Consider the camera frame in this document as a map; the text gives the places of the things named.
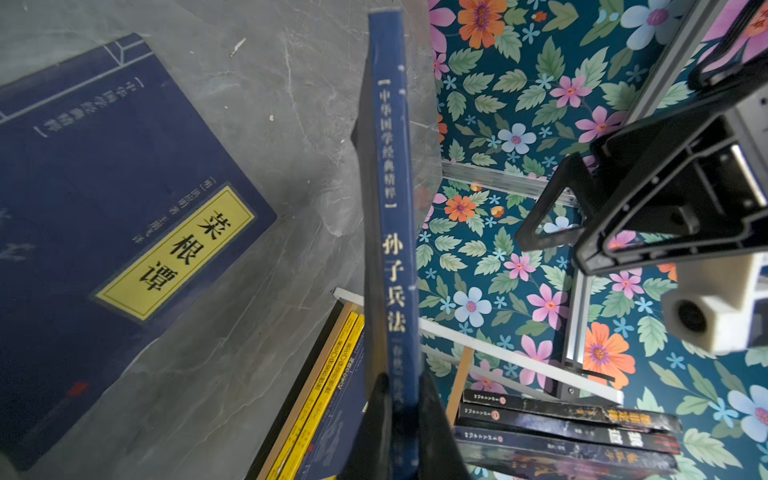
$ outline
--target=blue book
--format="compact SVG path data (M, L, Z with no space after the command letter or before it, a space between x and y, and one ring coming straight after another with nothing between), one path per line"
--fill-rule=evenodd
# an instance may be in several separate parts
M275 220L142 37L0 88L0 450L31 466Z

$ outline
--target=flower print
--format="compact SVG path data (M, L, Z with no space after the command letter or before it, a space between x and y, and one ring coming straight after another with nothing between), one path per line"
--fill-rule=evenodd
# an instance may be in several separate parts
M648 0L648 6L635 5L624 11L621 26L637 28L627 39L627 48L642 50L656 36L656 41L666 45L672 40L680 27L681 20L676 17L688 11L690 0Z
M674 263L662 263L659 265L659 271L667 274L667 278L677 282L677 265Z
M533 339L528 335L523 335L522 340L520 341L520 344L523 347L524 352L517 351L520 355L525 355L527 357L530 357L534 360L538 360L542 363L551 363L552 361L549 359L549 356L552 354L552 341L551 340L545 340L544 342L541 342L538 344L538 350L536 350L536 343L533 341ZM529 369L523 369L520 372L520 383L523 385L531 385L533 383L533 378L536 377L538 380L538 384L541 388L544 390L547 390L551 387L551 381L549 379L542 375L541 373L536 373L533 370Z
M523 27L523 33L525 35L523 35L522 41L528 40L529 45L533 45L533 37L538 37L541 34L539 30L536 30L536 25L533 23L531 23L528 28Z
M504 22L501 13L507 9L506 0L458 0L464 10L458 13L458 23L464 25L458 30L462 40L469 40L469 46L485 48L496 43L494 35L502 36Z
M498 338L501 341L496 342L496 346L500 346L501 348L507 349L507 350L515 349L515 346L512 345L512 335L507 335L506 337L504 337L503 335L499 335Z
M437 27L449 26L456 20L456 14L451 12L450 8L435 8L438 3L440 3L440 0L429 0L429 31L432 36L432 49L440 53L445 53L448 44L445 41L445 35L443 35Z
M587 329L587 342L584 348L584 369L604 373L615 378L611 386L616 390L629 385L625 373L634 373L634 358L624 352L629 350L629 343L618 333L611 335L611 329L603 323L593 322ZM607 385L608 381L596 376L590 380Z
M736 410L726 409L725 401L720 397L717 397L717 403L710 402L709 406L715 411L715 413L712 414L712 418L717 422L722 420L728 425L729 429L733 428L733 419L739 417L739 413Z
M608 249L616 250L617 248L624 248L631 243L637 236L637 232L632 230L622 230L616 237L611 238L608 241Z
M624 317L621 317L618 320L614 320L614 325L616 328L614 328L614 332L620 333L624 338L629 337L629 332L634 331L634 327L632 325L627 325L627 319Z
M514 279L520 276L520 280L527 282L528 274L536 271L536 267L529 265L531 258L528 255L518 257L513 253L509 256L508 262L504 263L504 268L509 268L509 278Z
M445 202L445 213L451 221L465 222L468 218L475 216L475 208L477 205L469 197L462 197L456 195L452 199Z
M629 76L629 78L627 79L627 83L642 82L643 75L645 75L646 73L648 73L647 68L641 69L640 65L635 65L633 70L629 70L627 72L627 75Z
M525 125L514 124L512 131L500 130L498 137L504 140L502 150L505 152L515 151L520 155L525 155L531 148L528 146L536 141L536 134L533 132L525 133Z
M645 293L645 290L643 290L643 287L640 285L637 285L640 283L640 277L638 275L630 275L630 273L626 270L622 270L617 275L616 273L612 273L609 275L611 280L613 280L613 291L614 292L624 292L624 295L631 299L632 296L635 293Z
M494 373L498 376L503 376L504 373L502 372L502 369L493 369L491 370L491 364L488 362L488 360L483 360L480 362L480 368L487 371L488 373ZM496 393L506 393L507 391L501 384L492 382L491 380L486 379L484 376L480 375L479 373L470 372L469 376L472 377L472 379L477 380L476 382L472 383L471 386L469 386L470 389L473 390L481 390L483 392L496 392Z
M581 97L586 97L592 93L591 88L584 86L586 80L587 78L584 75L576 77L573 80L565 75L560 77L560 88L554 88L549 92L553 97L559 97L558 108L563 108L568 102L571 103L573 108L577 108L581 105Z
M750 387L750 397L742 392L728 392L728 403L747 416L741 419L741 429L758 443L768 438L768 389L760 385Z
M567 217L557 217L554 219L554 223L547 222L544 224L544 232L554 233L561 230L567 230L573 227L573 224Z
M594 111L592 111L592 120L584 118L576 122L576 128L579 130L586 130L579 136L579 142L588 144L595 138L602 137L605 134L610 134L612 131L618 130L619 124L626 116L626 111L617 111L608 117L608 111L605 107L596 107Z
M469 318L469 322L475 328L482 326L485 322L483 315L491 312L491 302L481 300L482 290L474 286L467 293L456 292L453 294L453 301L460 305L456 309L456 319L464 323Z
M525 297L531 305L541 307L533 311L531 318L534 322L543 322L544 319L548 319L549 326L557 330L560 328L560 317L567 317L570 311L568 307L563 306L568 301L568 294L557 292L552 295L552 289L546 283L538 288L538 292L541 296L531 294Z

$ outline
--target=pink flower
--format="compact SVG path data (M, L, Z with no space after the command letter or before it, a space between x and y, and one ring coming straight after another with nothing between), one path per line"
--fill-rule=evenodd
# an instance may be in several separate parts
M520 280L527 282L528 274L536 270L535 266L528 265L531 262L531 258L528 255L518 257L516 253L509 256L511 261L504 263L504 268L509 268L509 278L517 278L520 276Z
M440 0L429 0L429 28L430 35L432 36L432 50L438 53L445 53L445 50L448 49L445 35L435 27L447 27L456 20L456 14L451 12L450 8L435 8L438 3L440 3Z
M560 327L560 316L565 317L568 315L568 307L561 306L568 301L568 294L566 292L557 292L552 296L552 290L546 283L539 287L538 292L541 296L528 295L526 297L531 305L541 307L533 311L531 318L533 318L534 322L543 322L545 318L548 318L549 326L557 330Z
M632 275L630 276L630 273L636 273L637 271L640 271L642 273L642 269L632 269L632 270L622 270L617 275L616 273L612 273L610 275L611 280L613 280L613 290L614 292L624 292L624 295L627 298L632 298L632 296L635 293L645 293L645 290L643 290L643 287L640 285L637 285L640 283L640 276L639 275Z
M445 64L445 54L441 53L440 55L437 54L436 51L432 50L432 63L435 66L435 78L440 80L442 78L442 74L448 73L448 65Z
M629 245L636 236L637 233L632 230L622 230L616 237L613 237L608 241L608 249L616 250L617 248L624 248Z
M504 372L502 372L502 369L491 370L491 364L488 363L488 360L483 360L482 362L480 362L480 368L488 371L488 373L494 373L495 375L498 375L498 376L504 376ZM496 393L507 392L500 383L492 382L491 380L486 379L484 376L480 375L479 373L470 372L469 376L477 380L477 382L472 383L472 385L469 387L473 390L481 390L484 392L496 392Z
M581 97L586 97L592 93L591 88L582 86L586 80L587 78L582 75L574 78L571 82L570 78L563 75L560 77L561 88L553 88L549 93L555 98L560 97L560 100L558 100L559 108L564 107L569 101L571 106L576 108L581 105Z
M544 342L539 343L538 351L536 351L536 343L534 343L533 339L528 335L523 335L521 344L523 345L523 350L525 351L517 351L516 353L531 357L532 359L538 360L542 363L552 363L552 360L548 359L552 354L551 340L545 340ZM549 381L546 376L529 369L523 369L522 372L520 372L520 383L523 385L531 385L533 383L534 377L536 377L539 386L544 390L549 390L551 388L551 381Z
M583 119L576 122L576 127L579 130L586 130L578 138L582 144L588 144L595 138L602 137L605 134L610 134L612 131L616 131L619 128L619 124L627 116L625 111L614 112L608 117L608 111L604 107L597 107L592 112L592 120Z

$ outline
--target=book cover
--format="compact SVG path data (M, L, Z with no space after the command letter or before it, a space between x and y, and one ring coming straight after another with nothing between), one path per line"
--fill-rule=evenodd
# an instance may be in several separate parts
M463 426L453 432L465 462L523 478L641 480L677 467L668 453Z
M136 34L1 87L0 144L0 449L24 469L276 215Z
M613 406L575 405L571 403L547 402L538 399L524 399L519 396L493 392L477 392L466 389L462 395L466 403L493 406L499 409L517 410L560 419L578 420L615 425L622 429L641 432L680 433L683 425L675 415L645 410L623 409Z
M573 440L618 445L635 449L653 450L677 455L680 444L669 435L632 432L597 424L556 419L533 413L495 407L462 403L456 416L457 425L476 426L482 429L504 429L508 431L530 431L556 435Z

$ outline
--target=black book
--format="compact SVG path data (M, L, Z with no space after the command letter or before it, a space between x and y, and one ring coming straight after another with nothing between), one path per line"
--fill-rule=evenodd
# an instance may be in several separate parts
M620 429L637 430L639 432L680 433L683 431L680 419L668 413L622 409L613 406L546 402L544 400L524 399L500 393L477 392L470 389L464 391L462 400L465 403L475 403L498 409L517 410L519 412L546 415L559 419L615 425Z
M459 406L456 424L511 432L525 430L532 435L540 432L605 445L653 450L674 455L680 453L680 444L677 439L669 435L631 432L602 425L556 419L514 410L496 409L471 403L462 403Z

